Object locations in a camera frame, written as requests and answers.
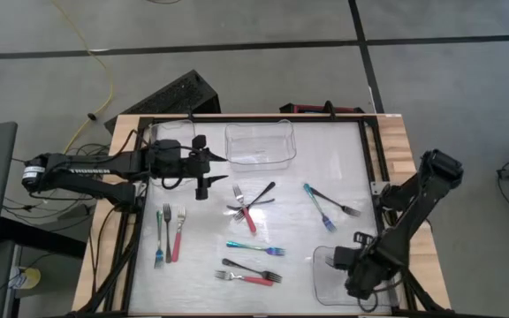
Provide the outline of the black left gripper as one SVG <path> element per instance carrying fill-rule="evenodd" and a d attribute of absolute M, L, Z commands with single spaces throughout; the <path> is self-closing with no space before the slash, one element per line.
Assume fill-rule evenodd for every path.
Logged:
<path fill-rule="evenodd" d="M 205 135 L 192 138 L 192 146 L 183 146 L 177 140 L 157 140 L 150 147 L 150 172 L 153 178 L 160 178 L 162 188 L 175 189 L 184 178 L 195 178 L 197 186 L 195 199 L 208 198 L 208 188 L 228 175 L 205 178 L 210 172 L 209 162 L 226 162 L 213 154 L 207 147 Z"/>

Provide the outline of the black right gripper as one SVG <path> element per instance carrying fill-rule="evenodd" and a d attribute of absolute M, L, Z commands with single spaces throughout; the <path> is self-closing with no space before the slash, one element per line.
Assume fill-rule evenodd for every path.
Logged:
<path fill-rule="evenodd" d="M 334 248 L 333 268 L 347 272 L 345 288 L 349 296 L 368 299 L 382 281 L 396 275 L 397 269 L 377 253 L 375 237 L 357 231 L 353 241 L 361 246 Z"/>

